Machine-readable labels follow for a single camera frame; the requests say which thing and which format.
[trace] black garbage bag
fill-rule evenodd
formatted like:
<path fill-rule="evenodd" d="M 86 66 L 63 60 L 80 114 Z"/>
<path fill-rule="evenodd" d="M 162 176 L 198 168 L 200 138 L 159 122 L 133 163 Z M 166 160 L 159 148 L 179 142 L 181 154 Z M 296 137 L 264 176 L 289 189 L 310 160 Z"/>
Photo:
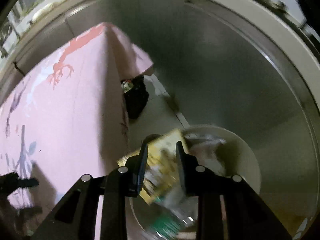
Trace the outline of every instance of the black garbage bag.
<path fill-rule="evenodd" d="M 128 117 L 137 119 L 148 102 L 149 93 L 146 91 L 143 76 L 132 79 L 131 83 L 133 87 L 124 94 L 124 99 Z"/>

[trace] floor tile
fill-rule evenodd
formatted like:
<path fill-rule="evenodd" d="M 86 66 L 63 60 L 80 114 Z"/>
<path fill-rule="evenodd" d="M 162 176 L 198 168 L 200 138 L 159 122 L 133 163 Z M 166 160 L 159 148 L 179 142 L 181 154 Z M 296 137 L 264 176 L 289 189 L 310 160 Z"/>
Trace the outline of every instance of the floor tile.
<path fill-rule="evenodd" d="M 158 80 L 158 78 L 156 77 L 155 74 L 152 74 L 150 77 L 151 77 L 151 79 L 153 81 L 153 84 L 154 84 L 155 88 L 159 89 L 162 94 L 167 92 L 165 90 L 164 86 L 161 84 L 161 82 Z"/>
<path fill-rule="evenodd" d="M 146 90 L 149 93 L 149 100 L 162 94 L 160 89 L 155 87 L 151 77 L 144 76 L 144 84 L 146 85 Z"/>
<path fill-rule="evenodd" d="M 174 128 L 183 129 L 174 111 L 168 106 L 163 95 L 148 101 L 137 120 L 129 122 L 129 148 L 131 151 L 141 146 L 150 134 L 164 134 Z"/>
<path fill-rule="evenodd" d="M 172 100 L 172 97 L 168 94 L 168 92 L 163 93 L 163 97 L 165 101 L 167 102 L 168 106 L 172 109 L 172 111 L 175 113 L 177 118 L 179 119 L 180 123 L 183 125 L 184 128 L 190 127 L 188 121 L 184 118 L 183 114 L 180 112 L 179 108 L 175 104 L 175 102 Z"/>

